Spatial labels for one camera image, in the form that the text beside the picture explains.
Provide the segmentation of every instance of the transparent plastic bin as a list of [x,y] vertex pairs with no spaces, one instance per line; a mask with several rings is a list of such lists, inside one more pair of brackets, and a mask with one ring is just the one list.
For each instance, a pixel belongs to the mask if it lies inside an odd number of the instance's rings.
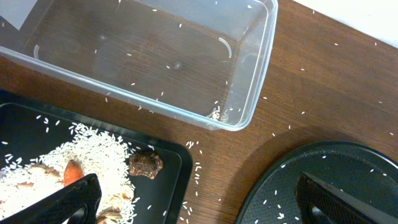
[[18,12],[0,14],[0,55],[104,100],[237,131],[259,98],[277,8],[276,0],[37,0],[20,28],[10,19]]

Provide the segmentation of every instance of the pile of rice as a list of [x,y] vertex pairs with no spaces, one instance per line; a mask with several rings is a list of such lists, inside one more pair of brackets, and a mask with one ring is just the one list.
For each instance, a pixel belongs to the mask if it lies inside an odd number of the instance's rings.
[[[135,186],[127,177],[129,166],[126,159],[133,151],[123,142],[122,137],[117,139],[108,132],[98,133],[84,124],[75,124],[70,127],[75,133],[72,142],[65,142],[55,150],[39,158],[31,159],[30,164],[22,166],[6,166],[0,173],[0,220],[9,217],[22,209],[38,202],[44,197],[60,190],[63,185],[54,179],[44,175],[30,172],[31,165],[36,161],[40,164],[53,167],[60,173],[61,179],[70,160],[78,161],[81,164],[84,175],[94,173],[98,176],[101,186],[102,198],[97,214],[112,207],[111,199],[119,195],[123,187],[130,187],[134,192]],[[17,184],[27,182],[33,183],[31,189],[17,189]],[[123,201],[121,207],[122,220],[118,223],[133,223],[134,203]]]

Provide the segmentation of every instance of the wooden table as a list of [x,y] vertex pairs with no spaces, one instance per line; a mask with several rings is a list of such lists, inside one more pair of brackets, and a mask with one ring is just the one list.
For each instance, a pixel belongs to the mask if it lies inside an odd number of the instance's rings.
[[190,150],[202,170],[200,184],[192,178],[186,194],[189,223],[233,223],[259,176],[304,144],[347,139],[398,161],[398,49],[291,0],[281,0],[278,13],[261,93],[267,100],[259,100],[242,131],[208,131],[117,100],[106,103],[103,95],[4,58],[0,88],[180,144],[199,141]]

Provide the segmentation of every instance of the orange carrot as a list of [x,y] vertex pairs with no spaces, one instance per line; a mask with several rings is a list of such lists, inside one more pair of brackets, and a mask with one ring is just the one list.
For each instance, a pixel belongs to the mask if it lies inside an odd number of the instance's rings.
[[80,178],[84,177],[80,164],[76,161],[69,161],[65,173],[63,174],[63,186],[66,187]]

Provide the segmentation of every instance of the white surface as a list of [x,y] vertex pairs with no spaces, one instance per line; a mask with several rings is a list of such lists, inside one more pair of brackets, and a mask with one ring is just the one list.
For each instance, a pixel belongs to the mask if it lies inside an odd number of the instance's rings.
[[37,0],[0,0],[0,16],[20,29]]
[[398,48],[398,0],[294,0]]

